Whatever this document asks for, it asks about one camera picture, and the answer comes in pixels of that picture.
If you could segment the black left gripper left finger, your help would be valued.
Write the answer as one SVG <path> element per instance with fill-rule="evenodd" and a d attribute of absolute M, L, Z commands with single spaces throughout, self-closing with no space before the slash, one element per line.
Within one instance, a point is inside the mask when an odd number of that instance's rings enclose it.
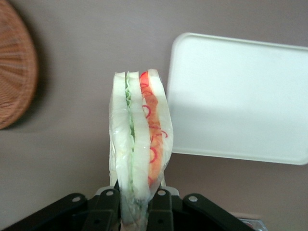
<path fill-rule="evenodd" d="M 120 192 L 116 187 L 100 188 L 91 198 L 69 194 L 5 231 L 118 231 Z"/>

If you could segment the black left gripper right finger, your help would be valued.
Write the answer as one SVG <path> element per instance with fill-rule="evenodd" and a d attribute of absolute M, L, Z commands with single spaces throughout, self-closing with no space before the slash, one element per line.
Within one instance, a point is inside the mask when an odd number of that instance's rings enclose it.
<path fill-rule="evenodd" d="M 184 198 L 159 188 L 148 207 L 148 231 L 252 231 L 253 228 L 198 193 Z"/>

